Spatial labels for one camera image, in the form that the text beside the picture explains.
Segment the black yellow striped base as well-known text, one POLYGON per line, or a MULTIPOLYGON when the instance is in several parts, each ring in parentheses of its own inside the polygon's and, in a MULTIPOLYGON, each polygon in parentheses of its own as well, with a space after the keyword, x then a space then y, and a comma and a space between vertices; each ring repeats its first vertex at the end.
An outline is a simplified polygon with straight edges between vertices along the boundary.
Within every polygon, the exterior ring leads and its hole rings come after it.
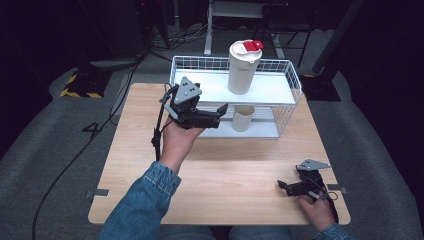
POLYGON ((60 95, 62 97, 103 98, 112 76, 111 71, 75 71, 68 79, 60 95))

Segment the grey tape tab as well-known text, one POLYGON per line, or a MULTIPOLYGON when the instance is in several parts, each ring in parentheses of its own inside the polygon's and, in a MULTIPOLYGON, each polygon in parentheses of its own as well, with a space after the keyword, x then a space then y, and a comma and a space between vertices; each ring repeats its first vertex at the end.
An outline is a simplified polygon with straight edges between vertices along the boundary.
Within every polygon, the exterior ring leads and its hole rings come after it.
POLYGON ((95 196, 108 196, 109 190, 108 189, 95 189, 93 191, 87 191, 85 193, 85 198, 94 198, 95 196))
POLYGON ((342 194, 347 194, 348 191, 345 187, 340 186, 339 184, 327 184, 328 190, 331 191, 340 191, 342 194))

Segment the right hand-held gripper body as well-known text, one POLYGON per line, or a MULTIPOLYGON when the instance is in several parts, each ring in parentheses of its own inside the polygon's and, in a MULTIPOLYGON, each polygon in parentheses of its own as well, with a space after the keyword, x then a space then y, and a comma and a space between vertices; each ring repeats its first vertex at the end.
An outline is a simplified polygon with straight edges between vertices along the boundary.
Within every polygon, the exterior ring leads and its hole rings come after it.
POLYGON ((319 170, 330 167, 329 163, 305 159, 302 163, 295 166, 300 182, 293 183, 296 184, 293 189, 301 190, 302 195, 309 195, 313 200, 326 199, 328 192, 319 170))

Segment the person's left hand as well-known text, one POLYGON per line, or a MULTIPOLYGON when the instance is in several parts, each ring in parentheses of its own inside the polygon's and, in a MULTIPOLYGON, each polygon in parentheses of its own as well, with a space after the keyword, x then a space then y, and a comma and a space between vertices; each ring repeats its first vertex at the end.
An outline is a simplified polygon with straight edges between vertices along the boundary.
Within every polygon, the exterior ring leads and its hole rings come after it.
POLYGON ((195 140, 203 131, 203 128, 181 128, 168 118, 163 130, 163 149, 159 162, 178 174, 195 140))

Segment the black stand with base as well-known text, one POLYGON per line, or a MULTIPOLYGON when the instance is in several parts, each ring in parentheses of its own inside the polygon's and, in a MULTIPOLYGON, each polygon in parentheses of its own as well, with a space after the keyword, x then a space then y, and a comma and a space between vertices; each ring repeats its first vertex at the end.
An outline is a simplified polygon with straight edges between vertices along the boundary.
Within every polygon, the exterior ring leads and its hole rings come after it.
POLYGON ((304 74, 299 77, 307 100, 340 101, 338 92, 333 84, 333 78, 343 62, 341 45, 344 35, 348 32, 364 2, 365 0, 353 0, 333 36, 313 65, 313 75, 304 74))

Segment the white desk frame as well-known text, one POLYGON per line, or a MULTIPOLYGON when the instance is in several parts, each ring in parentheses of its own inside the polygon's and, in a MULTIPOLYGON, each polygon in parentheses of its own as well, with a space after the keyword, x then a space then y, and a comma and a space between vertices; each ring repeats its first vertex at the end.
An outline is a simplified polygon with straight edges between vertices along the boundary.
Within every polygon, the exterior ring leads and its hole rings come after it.
POLYGON ((252 3, 247 0, 208 0, 207 11, 207 33, 204 45, 204 55, 212 54, 213 30, 212 22, 214 17, 238 17, 259 19, 262 17, 261 8, 263 3, 252 3))

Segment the small cream cup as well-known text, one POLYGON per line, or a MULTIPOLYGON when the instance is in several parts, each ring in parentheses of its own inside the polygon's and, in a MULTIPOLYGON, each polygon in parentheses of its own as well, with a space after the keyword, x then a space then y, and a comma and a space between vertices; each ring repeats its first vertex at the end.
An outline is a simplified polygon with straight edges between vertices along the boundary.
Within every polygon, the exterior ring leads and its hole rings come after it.
POLYGON ((248 105, 238 105, 234 107, 232 128, 237 132, 246 131, 251 123, 255 108, 248 105))

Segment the white wire rack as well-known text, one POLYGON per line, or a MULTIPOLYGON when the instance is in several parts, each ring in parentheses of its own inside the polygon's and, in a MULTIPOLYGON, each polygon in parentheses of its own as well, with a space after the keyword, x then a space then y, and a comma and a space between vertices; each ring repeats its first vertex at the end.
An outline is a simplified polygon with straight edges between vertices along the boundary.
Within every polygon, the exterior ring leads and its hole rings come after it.
POLYGON ((288 60, 262 59, 247 93, 237 95, 228 90, 229 60, 224 57, 175 56, 169 83, 178 84, 186 77, 198 83, 202 94, 197 107, 214 112, 223 104, 227 113, 218 128, 205 130, 203 138, 278 138, 289 122, 301 95, 302 87, 288 60), (233 129, 234 107, 254 108, 248 128, 233 129))

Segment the person's left leg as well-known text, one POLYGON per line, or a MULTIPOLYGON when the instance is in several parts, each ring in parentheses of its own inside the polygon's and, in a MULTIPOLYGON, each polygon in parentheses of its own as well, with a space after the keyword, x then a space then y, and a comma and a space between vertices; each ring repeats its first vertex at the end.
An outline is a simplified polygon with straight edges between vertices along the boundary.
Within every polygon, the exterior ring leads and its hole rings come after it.
POLYGON ((216 240, 206 226, 162 225, 158 240, 216 240))

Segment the tall white tumbler red lid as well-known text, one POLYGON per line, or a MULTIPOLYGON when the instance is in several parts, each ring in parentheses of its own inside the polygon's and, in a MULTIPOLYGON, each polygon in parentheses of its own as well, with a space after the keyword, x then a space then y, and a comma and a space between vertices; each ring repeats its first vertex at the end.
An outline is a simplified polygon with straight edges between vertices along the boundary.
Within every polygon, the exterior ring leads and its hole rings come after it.
POLYGON ((236 41, 229 47, 230 92, 243 95, 249 91, 256 68, 262 58, 263 43, 260 40, 236 41))

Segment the person's right leg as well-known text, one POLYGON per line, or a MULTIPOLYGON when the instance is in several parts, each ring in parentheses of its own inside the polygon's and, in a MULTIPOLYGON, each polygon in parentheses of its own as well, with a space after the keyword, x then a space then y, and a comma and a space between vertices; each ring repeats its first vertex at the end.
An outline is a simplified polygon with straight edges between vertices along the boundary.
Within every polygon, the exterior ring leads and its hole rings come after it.
POLYGON ((285 226, 234 226, 229 233, 230 240, 295 240, 285 226))

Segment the person's leg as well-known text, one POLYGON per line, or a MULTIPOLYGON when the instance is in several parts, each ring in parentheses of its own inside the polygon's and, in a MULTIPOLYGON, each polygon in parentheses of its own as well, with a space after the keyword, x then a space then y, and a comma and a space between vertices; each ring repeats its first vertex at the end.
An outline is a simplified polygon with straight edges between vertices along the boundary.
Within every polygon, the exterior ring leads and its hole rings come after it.
POLYGON ((206 226, 162 225, 158 240, 216 240, 206 226))
POLYGON ((230 240, 295 240, 285 226, 234 226, 229 233, 230 240))

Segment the person's right hand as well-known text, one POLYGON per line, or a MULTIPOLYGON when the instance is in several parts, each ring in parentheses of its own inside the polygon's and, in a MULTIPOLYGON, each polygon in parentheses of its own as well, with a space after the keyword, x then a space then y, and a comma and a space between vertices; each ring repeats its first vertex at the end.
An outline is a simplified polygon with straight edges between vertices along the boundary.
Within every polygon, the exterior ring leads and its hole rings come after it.
POLYGON ((318 231, 325 230, 335 222, 333 211, 327 199, 318 199, 310 203, 306 196, 300 196, 297 200, 306 218, 318 231))

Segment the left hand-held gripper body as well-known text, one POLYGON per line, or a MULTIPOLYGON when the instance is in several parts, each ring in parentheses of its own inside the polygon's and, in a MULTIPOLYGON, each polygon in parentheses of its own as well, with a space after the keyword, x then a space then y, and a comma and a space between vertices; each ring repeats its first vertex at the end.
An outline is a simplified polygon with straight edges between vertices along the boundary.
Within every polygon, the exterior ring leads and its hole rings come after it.
POLYGON ((200 119, 215 117, 214 113, 197 108, 202 90, 199 83, 193 83, 186 76, 179 84, 172 86, 159 100, 161 113, 166 109, 171 119, 184 129, 201 128, 200 119))

